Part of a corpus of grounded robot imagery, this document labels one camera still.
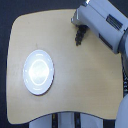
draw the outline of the white plastic part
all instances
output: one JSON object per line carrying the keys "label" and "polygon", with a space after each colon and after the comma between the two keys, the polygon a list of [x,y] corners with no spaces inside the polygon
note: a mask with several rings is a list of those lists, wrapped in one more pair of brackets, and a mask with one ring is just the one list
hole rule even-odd
{"label": "white plastic part", "polygon": [[120,103],[115,128],[128,128],[128,95]]}
{"label": "white plastic part", "polygon": [[29,128],[52,128],[52,115],[40,117],[29,123]]}
{"label": "white plastic part", "polygon": [[81,128],[103,128],[103,119],[81,114]]}
{"label": "white plastic part", "polygon": [[52,84],[53,75],[53,62],[45,51],[36,50],[27,57],[23,69],[23,79],[31,93],[34,95],[45,93]]}

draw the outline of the dark background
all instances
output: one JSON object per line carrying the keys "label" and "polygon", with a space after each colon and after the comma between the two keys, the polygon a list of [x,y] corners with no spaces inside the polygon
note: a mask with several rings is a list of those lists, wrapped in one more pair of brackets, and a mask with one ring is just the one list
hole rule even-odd
{"label": "dark background", "polygon": [[[28,124],[11,125],[6,111],[6,66],[10,32],[20,15],[55,9],[76,9],[84,0],[0,0],[0,128],[28,128]],[[127,0],[110,0],[128,17]],[[114,128],[114,121],[104,120],[105,128]]]}

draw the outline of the tabletop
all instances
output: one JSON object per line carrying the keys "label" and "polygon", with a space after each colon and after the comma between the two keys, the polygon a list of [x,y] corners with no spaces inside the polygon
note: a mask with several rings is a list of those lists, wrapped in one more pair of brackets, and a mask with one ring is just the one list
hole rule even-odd
{"label": "tabletop", "polygon": [[[114,55],[88,30],[75,45],[75,10],[20,16],[13,24],[7,60],[7,116],[11,124],[54,112],[77,111],[115,119],[123,98],[121,56]],[[42,49],[52,58],[54,80],[47,93],[31,94],[23,81],[26,58]]]}

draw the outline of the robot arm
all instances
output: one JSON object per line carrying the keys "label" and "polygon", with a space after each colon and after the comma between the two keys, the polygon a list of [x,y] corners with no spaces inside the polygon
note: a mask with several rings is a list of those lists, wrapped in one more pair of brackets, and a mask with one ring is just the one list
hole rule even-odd
{"label": "robot arm", "polygon": [[107,0],[87,0],[75,12],[71,22],[88,26],[115,54],[122,54],[128,76],[128,19]]}

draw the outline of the beige board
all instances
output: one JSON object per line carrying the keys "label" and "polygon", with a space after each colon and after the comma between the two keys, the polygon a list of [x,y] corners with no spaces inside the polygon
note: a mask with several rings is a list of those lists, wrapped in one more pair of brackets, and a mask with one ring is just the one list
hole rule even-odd
{"label": "beige board", "polygon": [[[75,10],[24,15],[13,24],[7,61],[7,116],[12,124],[40,116],[77,111],[115,119],[123,98],[120,55],[114,55],[89,30],[76,47]],[[42,96],[31,94],[23,81],[26,58],[42,49],[52,58],[54,81]]]}

